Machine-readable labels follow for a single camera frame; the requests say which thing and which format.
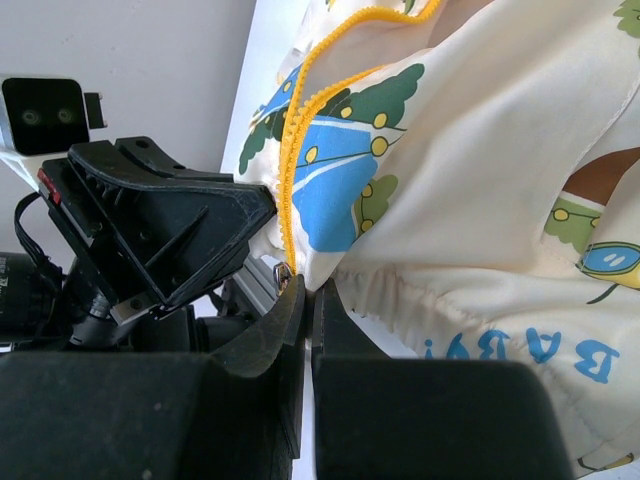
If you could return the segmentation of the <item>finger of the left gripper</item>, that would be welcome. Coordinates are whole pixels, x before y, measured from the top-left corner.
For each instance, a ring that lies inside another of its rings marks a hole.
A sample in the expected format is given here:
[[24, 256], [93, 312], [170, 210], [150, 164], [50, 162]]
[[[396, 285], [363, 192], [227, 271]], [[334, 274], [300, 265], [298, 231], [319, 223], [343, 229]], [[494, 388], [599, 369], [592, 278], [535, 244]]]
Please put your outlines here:
[[233, 175], [188, 168], [168, 155], [150, 137], [119, 138], [115, 148], [135, 165], [162, 178], [232, 183]]
[[162, 178], [132, 163], [115, 143], [76, 144], [69, 160], [117, 185], [170, 193], [170, 239], [147, 263], [166, 282], [170, 306], [188, 301], [239, 270], [249, 240], [276, 213], [269, 190], [260, 185]]

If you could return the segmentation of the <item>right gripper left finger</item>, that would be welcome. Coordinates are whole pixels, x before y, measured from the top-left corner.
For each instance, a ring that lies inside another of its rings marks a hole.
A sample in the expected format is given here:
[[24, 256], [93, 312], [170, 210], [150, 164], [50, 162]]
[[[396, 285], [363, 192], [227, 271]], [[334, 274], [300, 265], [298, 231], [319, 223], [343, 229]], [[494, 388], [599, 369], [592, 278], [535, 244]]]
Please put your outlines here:
[[288, 479], [300, 455], [305, 286], [202, 353], [10, 353], [5, 479]]

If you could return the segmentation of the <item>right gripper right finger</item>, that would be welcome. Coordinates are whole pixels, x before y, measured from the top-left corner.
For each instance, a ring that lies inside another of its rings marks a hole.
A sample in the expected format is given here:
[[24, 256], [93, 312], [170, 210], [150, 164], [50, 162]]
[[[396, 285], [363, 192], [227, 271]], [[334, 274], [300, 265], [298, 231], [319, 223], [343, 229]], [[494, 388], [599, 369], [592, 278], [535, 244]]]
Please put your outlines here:
[[320, 479], [569, 479], [551, 402], [509, 361], [394, 359], [317, 292], [312, 377]]

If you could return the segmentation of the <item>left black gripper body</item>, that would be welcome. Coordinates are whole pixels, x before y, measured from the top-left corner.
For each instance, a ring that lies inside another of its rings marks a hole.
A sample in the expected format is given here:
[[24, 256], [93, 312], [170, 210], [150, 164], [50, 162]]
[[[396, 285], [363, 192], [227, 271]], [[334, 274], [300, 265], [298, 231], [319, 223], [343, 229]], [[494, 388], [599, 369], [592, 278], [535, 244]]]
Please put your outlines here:
[[117, 185], [67, 158], [38, 171], [49, 215], [75, 254], [54, 307], [62, 325], [129, 325], [170, 312], [147, 263], [170, 239], [170, 193]]

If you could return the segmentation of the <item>cream dinosaur print hooded jacket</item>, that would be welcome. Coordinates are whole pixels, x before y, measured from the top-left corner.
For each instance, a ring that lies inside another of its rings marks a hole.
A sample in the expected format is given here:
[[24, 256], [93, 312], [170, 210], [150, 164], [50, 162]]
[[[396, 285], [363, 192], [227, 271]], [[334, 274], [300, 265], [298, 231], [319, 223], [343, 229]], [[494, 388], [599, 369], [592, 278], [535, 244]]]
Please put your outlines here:
[[251, 241], [427, 359], [515, 360], [575, 475], [639, 456], [639, 5], [312, 1], [234, 173]]

